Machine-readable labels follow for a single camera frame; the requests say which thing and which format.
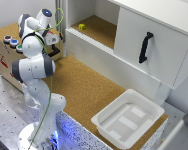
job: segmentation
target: cabinet handle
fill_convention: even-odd
[[[145,37],[143,41],[143,45],[141,48],[141,53],[139,56],[139,63],[142,64],[144,61],[147,60],[147,57],[145,56],[146,50],[147,50],[147,45],[148,45],[148,40],[152,38],[154,35],[150,32],[147,32],[147,36]]]

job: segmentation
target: brown box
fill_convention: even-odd
[[[54,34],[59,34],[59,32],[54,29],[50,31]],[[23,54],[17,53],[16,49],[12,49],[9,45],[4,44],[3,37],[6,35],[11,35],[13,39],[19,40],[20,44],[22,43],[21,39],[19,38],[17,23],[0,29],[0,74],[15,87],[22,91],[21,85],[12,75],[12,63],[16,60],[24,59],[26,57]],[[54,61],[57,61],[63,57],[63,40],[55,44],[55,46],[60,50],[60,53],[53,56],[52,59]],[[51,49],[51,46],[47,46],[46,48],[48,50],[48,53],[53,51]]]

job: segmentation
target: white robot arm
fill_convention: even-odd
[[[25,95],[26,105],[40,109],[40,120],[45,114],[50,99],[50,90],[41,79],[51,77],[54,74],[55,63],[47,54],[42,54],[44,45],[43,37],[46,36],[48,30],[34,31],[50,27],[49,23],[51,16],[51,12],[47,9],[42,9],[38,13],[36,19],[30,17],[28,14],[20,16],[18,20],[19,36],[23,41],[23,54],[27,58],[15,61],[12,64],[13,76],[21,83],[24,82],[27,85],[27,93]],[[42,143],[50,139],[51,135],[57,130],[55,119],[56,113],[62,111],[65,106],[65,97],[52,93],[51,103],[45,120],[34,140],[34,147],[40,147],[42,150],[44,149]],[[32,140],[38,126],[35,127],[28,140]]]

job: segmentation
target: shelf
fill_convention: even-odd
[[[85,30],[79,30],[79,24],[85,24]],[[117,26],[97,16],[91,16],[71,26],[90,38],[114,49]]]

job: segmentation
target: yellow object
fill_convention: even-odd
[[[85,24],[79,24],[79,30],[85,30],[86,25]]]

